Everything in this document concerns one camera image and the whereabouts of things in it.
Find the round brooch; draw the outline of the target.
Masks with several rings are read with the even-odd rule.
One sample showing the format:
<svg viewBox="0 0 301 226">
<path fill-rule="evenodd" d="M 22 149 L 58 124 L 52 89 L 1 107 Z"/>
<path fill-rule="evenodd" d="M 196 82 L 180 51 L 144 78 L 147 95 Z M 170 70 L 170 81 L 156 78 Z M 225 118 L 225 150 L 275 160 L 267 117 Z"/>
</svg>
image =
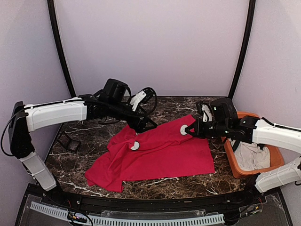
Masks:
<svg viewBox="0 0 301 226">
<path fill-rule="evenodd" d="M 185 136 L 187 135 L 188 133 L 186 132 L 186 128 L 188 127 L 188 125 L 182 125 L 181 128 L 180 128 L 180 133 Z"/>
<path fill-rule="evenodd" d="M 140 143 L 135 141 L 133 146 L 130 148 L 132 151 L 137 151 L 140 148 Z"/>
</svg>

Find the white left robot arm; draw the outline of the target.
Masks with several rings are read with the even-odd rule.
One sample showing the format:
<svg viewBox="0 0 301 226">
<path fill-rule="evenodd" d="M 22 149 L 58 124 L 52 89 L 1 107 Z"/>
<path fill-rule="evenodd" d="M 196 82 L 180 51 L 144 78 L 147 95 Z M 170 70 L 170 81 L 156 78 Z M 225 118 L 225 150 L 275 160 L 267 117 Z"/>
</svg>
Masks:
<svg viewBox="0 0 301 226">
<path fill-rule="evenodd" d="M 50 172 L 44 160 L 35 150 L 32 134 L 48 127 L 74 121 L 90 121 L 113 118 L 125 121 L 136 133 L 143 133 L 157 127 L 149 117 L 158 104 L 156 91 L 145 87 L 137 94 L 117 79 L 108 79 L 104 87 L 94 94 L 84 94 L 66 100 L 27 104 L 15 103 L 11 118 L 2 135 L 8 134 L 9 152 L 3 153 L 17 158 L 40 187 L 48 192 L 48 198 L 56 205 L 66 202 L 66 194 Z"/>
</svg>

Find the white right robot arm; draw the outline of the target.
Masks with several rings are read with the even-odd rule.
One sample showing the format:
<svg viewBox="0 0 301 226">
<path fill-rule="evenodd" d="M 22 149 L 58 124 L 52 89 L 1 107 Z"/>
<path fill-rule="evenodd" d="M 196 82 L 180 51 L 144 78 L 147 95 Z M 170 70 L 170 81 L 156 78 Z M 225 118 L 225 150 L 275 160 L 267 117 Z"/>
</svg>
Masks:
<svg viewBox="0 0 301 226">
<path fill-rule="evenodd" d="M 235 178 L 249 177 L 240 200 L 250 204 L 276 187 L 301 180 L 300 157 L 285 164 L 280 149 L 301 152 L 301 130 L 237 112 L 230 98 L 197 103 L 201 118 L 181 127 L 182 135 L 197 138 L 221 137 Z"/>
</svg>

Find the magenta t-shirt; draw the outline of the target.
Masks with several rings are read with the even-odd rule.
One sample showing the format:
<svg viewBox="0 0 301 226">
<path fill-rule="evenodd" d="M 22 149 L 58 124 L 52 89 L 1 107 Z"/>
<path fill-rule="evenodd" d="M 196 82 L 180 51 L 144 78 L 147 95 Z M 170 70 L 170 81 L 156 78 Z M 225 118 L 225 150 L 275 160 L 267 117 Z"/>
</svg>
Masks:
<svg viewBox="0 0 301 226">
<path fill-rule="evenodd" d="M 124 181 L 214 173 L 208 141 L 180 133 L 182 125 L 194 121 L 192 115 L 186 115 L 142 134 L 126 126 L 111 138 L 108 152 L 86 171 L 88 185 L 121 193 Z M 135 141 L 140 148 L 132 151 Z"/>
</svg>

